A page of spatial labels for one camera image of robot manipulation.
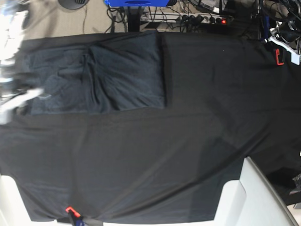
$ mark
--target black cable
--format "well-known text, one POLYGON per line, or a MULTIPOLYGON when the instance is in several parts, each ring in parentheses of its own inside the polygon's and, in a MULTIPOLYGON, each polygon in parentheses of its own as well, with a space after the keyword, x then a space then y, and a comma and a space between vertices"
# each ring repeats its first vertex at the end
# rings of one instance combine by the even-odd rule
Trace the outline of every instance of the black cable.
POLYGON ((190 10, 190 8, 189 8, 189 4, 190 4, 190 2, 189 2, 189 0, 188 0, 188 16, 189 16, 189 12, 191 12, 192 13, 192 11, 190 10))
POLYGON ((185 0, 182 0, 181 2, 183 3, 183 13, 192 13, 192 11, 189 9, 189 2, 188 2, 188 7, 185 0))
POLYGON ((156 13, 157 13, 157 7, 155 8, 154 21, 155 21, 156 13))
POLYGON ((191 0, 188 0, 188 2, 190 2, 191 5, 193 5, 193 7, 199 7, 198 4, 193 3, 191 0))
MULTIPOLYGON (((209 13, 209 12, 208 12, 208 13, 209 13)), ((211 13, 209 13, 209 15, 210 15, 211 17, 213 17, 211 13)), ((215 21, 215 19, 214 19, 214 24, 216 24, 216 21, 215 21)))
POLYGON ((180 22, 180 32, 183 32, 182 31, 182 23, 183 23, 183 21, 181 20, 181 22, 180 22))
POLYGON ((108 30, 110 30, 111 27, 112 27, 112 25, 110 27, 108 27, 108 29, 104 33, 106 34, 108 32, 108 30))
POLYGON ((109 15, 109 12, 111 13, 114 13, 114 12, 117 12, 117 14, 119 13, 120 14, 120 17, 121 19, 119 21, 115 21, 116 23, 123 23, 124 19, 126 18, 126 14, 122 12, 122 9, 121 8, 108 8, 107 9, 107 15, 108 17, 113 20, 113 18, 109 15))
POLYGON ((166 24, 167 24, 167 26, 171 29, 171 30, 173 30, 173 27, 172 27, 172 25, 169 25, 169 22, 167 22, 168 21, 168 19, 167 19, 167 16, 166 16, 166 14, 162 11, 162 7, 160 7, 159 8, 159 10, 161 11, 161 13, 165 16, 165 18, 166 18, 166 24))
POLYGON ((154 22, 153 20, 152 20, 152 16, 151 16, 151 8, 149 7, 149 12, 150 12, 150 20, 152 21, 152 22, 154 22))
POLYGON ((270 10, 270 12, 272 11, 272 7, 273 7, 273 5, 275 5, 276 3, 278 3, 278 2, 273 2, 272 4, 271 4, 271 6, 269 7, 269 10, 270 10))
POLYGON ((289 7, 287 7, 286 5, 285 5, 285 7, 287 8, 287 10, 288 10, 291 14, 294 15, 294 17, 293 17, 292 19, 290 19, 290 20, 294 20, 295 18, 297 18, 298 20, 301 21, 301 18, 300 18, 297 14, 295 14, 295 13, 294 13, 289 7))
POLYGON ((294 20, 295 17, 291 17, 291 16, 288 16, 288 17, 285 17, 285 18, 278 18, 278 17, 275 17, 271 12, 269 12, 263 5, 263 0, 259 0, 259 6, 260 8, 262 9, 262 11, 264 12, 265 15, 267 15, 268 17, 272 18, 273 20, 275 21, 280 21, 280 22, 287 22, 287 21, 290 21, 290 20, 294 20))
POLYGON ((187 12, 186 12, 186 4, 185 4, 184 0, 181 0, 181 2, 183 3, 183 10, 182 10, 182 7, 180 7, 182 13, 187 13, 187 12))
POLYGON ((85 25, 86 25, 87 11, 88 11, 88 6, 85 5, 85 18, 84 18, 84 21, 83 21, 83 34, 85 34, 85 25))
POLYGON ((123 10, 123 8, 111 8, 110 6, 107 6, 107 16, 111 19, 112 23, 110 25, 110 27, 104 32, 107 33, 110 29, 111 32, 115 31, 115 23, 123 23, 124 25, 124 31, 127 32, 127 23, 125 21, 126 18, 126 14, 123 10), (116 20, 118 14, 120 15, 121 19, 119 21, 116 20))

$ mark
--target floor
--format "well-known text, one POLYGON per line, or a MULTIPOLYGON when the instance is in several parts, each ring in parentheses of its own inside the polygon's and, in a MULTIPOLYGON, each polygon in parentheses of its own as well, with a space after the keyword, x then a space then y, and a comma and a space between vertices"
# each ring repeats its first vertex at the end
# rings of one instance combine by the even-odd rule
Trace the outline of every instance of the floor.
MULTIPOLYGON (((103 0, 91 0, 78 10, 67 10, 57 0, 32 0, 30 25, 25 39, 103 33, 111 25, 103 0)), ((124 32, 116 24, 115 32, 124 32)))

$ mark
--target power strip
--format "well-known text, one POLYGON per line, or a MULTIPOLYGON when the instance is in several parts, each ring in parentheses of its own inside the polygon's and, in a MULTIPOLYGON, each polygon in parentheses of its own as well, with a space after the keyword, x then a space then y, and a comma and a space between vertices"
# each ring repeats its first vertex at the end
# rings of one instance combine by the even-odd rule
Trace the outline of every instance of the power strip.
POLYGON ((186 18, 199 18, 199 22, 202 24, 221 24, 228 25, 233 21, 233 17, 231 16, 222 16, 217 14, 210 13, 174 13, 174 12, 157 12, 157 13, 149 13, 145 12, 140 21, 142 22, 166 22, 166 23, 178 23, 182 21, 183 17, 186 18))

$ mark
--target blurry object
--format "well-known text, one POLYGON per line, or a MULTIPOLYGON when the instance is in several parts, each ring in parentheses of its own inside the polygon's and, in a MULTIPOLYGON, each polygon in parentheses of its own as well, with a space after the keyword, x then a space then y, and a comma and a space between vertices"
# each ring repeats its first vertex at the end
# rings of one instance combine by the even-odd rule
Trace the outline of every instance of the blurry object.
POLYGON ((216 4, 219 4, 219 1, 217 0, 200 0, 198 2, 198 4, 201 6, 201 7, 204 7, 208 10, 211 10, 213 11, 214 10, 214 7, 216 4))
POLYGON ((301 174, 297 175, 296 177, 293 178, 293 181, 296 184, 296 188, 293 189, 290 194, 296 194, 301 192, 301 174))
POLYGON ((272 14, 271 8, 273 4, 268 9, 264 5, 263 0, 259 0, 262 12, 270 19, 276 21, 276 26, 269 30, 270 37, 265 37, 264 41, 282 46, 291 53, 291 62, 299 65, 301 57, 301 2, 297 0, 279 0, 279 3, 286 7, 289 12, 286 16, 281 15, 281 18, 272 14))
POLYGON ((24 21, 28 15, 28 9, 20 7, 19 2, 30 3, 28 0, 7 0, 0 13, 0 124, 10 122, 16 108, 43 93, 40 88, 23 84, 14 72, 15 54, 22 44, 24 21))

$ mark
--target metal leg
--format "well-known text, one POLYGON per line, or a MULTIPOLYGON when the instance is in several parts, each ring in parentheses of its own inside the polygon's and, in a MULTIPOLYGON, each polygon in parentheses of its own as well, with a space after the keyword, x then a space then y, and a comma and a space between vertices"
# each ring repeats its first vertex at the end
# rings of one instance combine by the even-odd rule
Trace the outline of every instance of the metal leg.
POLYGON ((128 32, 140 31, 140 17, 144 11, 144 7, 124 7, 127 14, 128 32))

